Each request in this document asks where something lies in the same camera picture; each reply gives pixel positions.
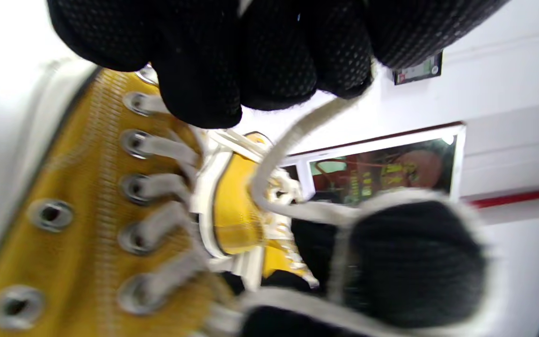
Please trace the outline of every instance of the hand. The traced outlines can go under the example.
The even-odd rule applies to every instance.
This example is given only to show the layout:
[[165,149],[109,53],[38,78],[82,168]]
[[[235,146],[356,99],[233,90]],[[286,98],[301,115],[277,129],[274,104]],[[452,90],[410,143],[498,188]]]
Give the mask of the hand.
[[58,35],[118,71],[148,62],[167,108],[229,128],[241,105],[286,109],[316,90],[359,96],[371,63],[415,66],[508,0],[48,0]]

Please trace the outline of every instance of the yellow sneaker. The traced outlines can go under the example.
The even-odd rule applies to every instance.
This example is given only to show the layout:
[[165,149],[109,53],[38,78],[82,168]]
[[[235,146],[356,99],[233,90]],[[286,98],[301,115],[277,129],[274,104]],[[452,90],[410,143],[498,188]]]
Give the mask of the yellow sneaker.
[[290,224],[286,216],[274,215],[274,221],[267,225],[263,277],[269,277],[274,271],[288,271],[302,277],[315,288],[319,282],[299,255]]
[[[207,139],[210,155],[193,202],[207,251],[219,260],[233,256],[236,261],[228,269],[241,275],[249,289],[261,282],[264,256],[268,261],[268,254],[276,253],[280,258],[269,260],[290,259],[281,269],[305,275],[314,286],[317,280],[297,254],[290,219],[262,211],[250,196],[248,184],[271,141],[259,132],[242,136],[233,130],[209,131]],[[302,200],[299,183],[282,169],[274,170],[269,185],[271,200],[278,200],[278,194],[285,203]]]
[[1,208],[0,337],[186,337],[231,304],[191,240],[199,131],[155,85],[54,64],[25,125]]
[[262,224],[266,213],[259,210],[248,192],[248,182],[262,154],[240,146],[238,141],[231,142],[234,135],[241,137],[238,140],[245,145],[250,141],[263,146],[259,147],[261,151],[271,144],[259,132],[246,136],[207,132],[209,155],[199,175],[192,211],[199,215],[201,237],[215,258],[248,252],[263,244]]

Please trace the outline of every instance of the picture frame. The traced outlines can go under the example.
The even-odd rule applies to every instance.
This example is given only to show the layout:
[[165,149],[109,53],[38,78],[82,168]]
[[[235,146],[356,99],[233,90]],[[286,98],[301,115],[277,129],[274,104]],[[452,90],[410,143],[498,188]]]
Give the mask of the picture frame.
[[456,122],[294,154],[281,166],[306,198],[357,205],[381,190],[419,187],[458,200],[465,134]]

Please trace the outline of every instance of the poster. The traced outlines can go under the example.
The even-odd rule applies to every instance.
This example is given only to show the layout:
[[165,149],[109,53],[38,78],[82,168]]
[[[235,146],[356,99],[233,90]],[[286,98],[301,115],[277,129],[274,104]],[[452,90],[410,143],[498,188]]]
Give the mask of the poster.
[[[309,162],[316,194],[357,205],[380,190],[419,187],[451,192],[456,136]],[[286,167],[294,171],[295,167]]]

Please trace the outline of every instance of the metal eyelet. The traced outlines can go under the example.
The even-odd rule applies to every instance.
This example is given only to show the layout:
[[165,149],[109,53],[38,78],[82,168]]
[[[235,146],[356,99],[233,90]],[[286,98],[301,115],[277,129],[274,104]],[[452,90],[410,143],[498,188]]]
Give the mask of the metal eyelet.
[[150,85],[157,85],[159,82],[157,73],[155,72],[155,69],[150,64],[147,64],[143,69],[137,71],[137,76],[143,82],[148,83]]
[[0,295],[0,328],[28,330],[43,313],[45,296],[30,286],[11,286]]
[[61,200],[41,200],[30,210],[32,224],[52,233],[59,233],[73,219],[72,208]]
[[144,316],[154,313],[162,307],[165,299],[157,301],[147,301],[144,298],[143,287],[147,284],[151,274],[139,274],[129,278],[118,290],[118,304],[120,307],[131,314]]
[[150,154],[140,150],[139,147],[143,145],[143,141],[148,137],[151,137],[151,135],[141,130],[126,130],[122,133],[121,137],[122,147],[129,155],[135,158],[145,159]]
[[157,248],[144,245],[143,237],[138,233],[138,223],[126,226],[118,234],[118,243],[122,249],[137,256],[145,256]]
[[130,175],[122,178],[120,186],[122,186],[122,191],[128,200],[137,205],[147,205],[152,200],[152,198],[141,196],[142,183],[146,179],[148,179],[146,175]]
[[126,107],[130,109],[133,113],[149,117],[151,116],[152,112],[141,109],[141,107],[143,106],[143,100],[146,97],[147,96],[145,94],[142,94],[140,92],[130,92],[126,94],[126,96],[124,96],[124,99],[122,99],[122,101],[124,102],[124,105],[126,105]]

